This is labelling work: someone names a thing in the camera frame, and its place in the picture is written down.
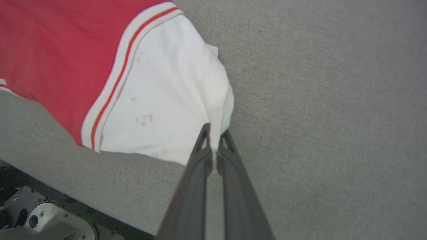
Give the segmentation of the grey fabric sofa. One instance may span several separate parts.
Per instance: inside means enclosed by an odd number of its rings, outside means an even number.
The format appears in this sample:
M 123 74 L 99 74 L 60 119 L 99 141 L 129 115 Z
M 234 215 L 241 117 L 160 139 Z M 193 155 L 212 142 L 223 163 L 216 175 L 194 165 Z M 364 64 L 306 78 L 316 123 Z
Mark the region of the grey fabric sofa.
M 173 0 L 219 57 L 280 239 L 427 240 L 427 0 Z M 97 153 L 0 93 L 0 160 L 157 234 L 184 167 Z

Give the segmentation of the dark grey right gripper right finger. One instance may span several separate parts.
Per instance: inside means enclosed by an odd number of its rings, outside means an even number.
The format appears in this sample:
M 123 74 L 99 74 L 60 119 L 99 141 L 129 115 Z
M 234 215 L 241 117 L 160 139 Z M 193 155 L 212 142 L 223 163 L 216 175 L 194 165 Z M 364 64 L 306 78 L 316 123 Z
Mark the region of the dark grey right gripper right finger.
M 220 137 L 217 170 L 223 179 L 226 240 L 275 240 L 230 132 Z

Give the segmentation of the red white basketball jersey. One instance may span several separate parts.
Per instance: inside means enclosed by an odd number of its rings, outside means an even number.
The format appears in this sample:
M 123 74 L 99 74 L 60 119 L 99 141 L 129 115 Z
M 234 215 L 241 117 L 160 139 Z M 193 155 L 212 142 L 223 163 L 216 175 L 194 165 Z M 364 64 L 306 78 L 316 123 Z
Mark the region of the red white basketball jersey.
M 80 146 L 182 165 L 206 123 L 218 149 L 234 106 L 218 48 L 172 0 L 0 0 L 0 91 Z

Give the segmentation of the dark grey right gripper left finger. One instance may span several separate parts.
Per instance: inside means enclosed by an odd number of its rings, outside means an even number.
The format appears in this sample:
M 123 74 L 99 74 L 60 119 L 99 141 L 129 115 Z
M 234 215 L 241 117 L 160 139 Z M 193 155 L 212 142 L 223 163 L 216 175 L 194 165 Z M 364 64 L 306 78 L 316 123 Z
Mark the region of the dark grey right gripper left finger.
M 210 123 L 197 138 L 183 177 L 173 195 L 157 240 L 204 240 L 207 178 L 212 172 Z

